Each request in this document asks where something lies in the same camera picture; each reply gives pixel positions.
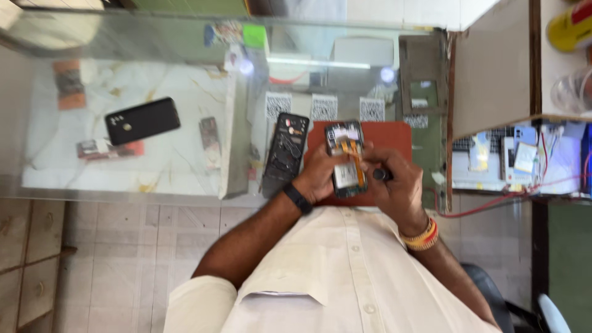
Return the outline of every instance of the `black smartphone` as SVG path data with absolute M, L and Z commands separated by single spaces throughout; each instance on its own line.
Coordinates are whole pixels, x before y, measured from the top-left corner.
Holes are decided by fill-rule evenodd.
M 306 117 L 280 113 L 262 179 L 264 198 L 271 198 L 298 175 L 308 133 Z
M 366 175 L 360 167 L 364 135 L 357 120 L 348 120 L 325 127 L 329 155 L 351 153 L 354 161 L 339 164 L 333 170 L 333 188 L 338 198 L 353 197 L 368 189 Z
M 107 132 L 114 146 L 161 134 L 181 126 L 171 97 L 138 105 L 105 116 Z

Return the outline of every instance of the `black watch strap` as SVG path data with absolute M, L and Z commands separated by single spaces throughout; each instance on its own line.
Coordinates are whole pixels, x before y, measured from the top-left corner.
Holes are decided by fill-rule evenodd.
M 298 192 L 298 190 L 292 185 L 291 182 L 284 186 L 284 193 L 294 202 L 296 207 L 300 209 L 303 215 L 310 213 L 313 210 L 313 205 L 311 205 L 303 196 Z

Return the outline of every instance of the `marble countertop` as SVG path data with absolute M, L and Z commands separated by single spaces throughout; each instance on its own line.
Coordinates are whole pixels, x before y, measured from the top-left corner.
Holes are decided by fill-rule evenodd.
M 52 61 L 36 60 L 22 186 L 216 196 L 219 170 L 204 161 L 199 122 L 215 117 L 224 135 L 226 76 L 216 68 L 81 59 L 86 107 L 59 111 Z M 144 155 L 87 162 L 76 144 L 107 137 L 108 113 L 162 97 L 181 128 L 144 140 Z

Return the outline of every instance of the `black phone back cover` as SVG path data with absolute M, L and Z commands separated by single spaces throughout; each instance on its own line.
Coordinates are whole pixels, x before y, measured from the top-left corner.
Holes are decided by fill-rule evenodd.
M 177 129 L 181 126 L 170 97 L 105 116 L 107 132 L 114 146 Z

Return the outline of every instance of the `yellow container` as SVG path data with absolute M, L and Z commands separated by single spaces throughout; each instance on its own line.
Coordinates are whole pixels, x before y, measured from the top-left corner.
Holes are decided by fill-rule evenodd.
M 592 44 L 592 0 L 557 15 L 547 25 L 547 38 L 559 51 L 571 52 Z

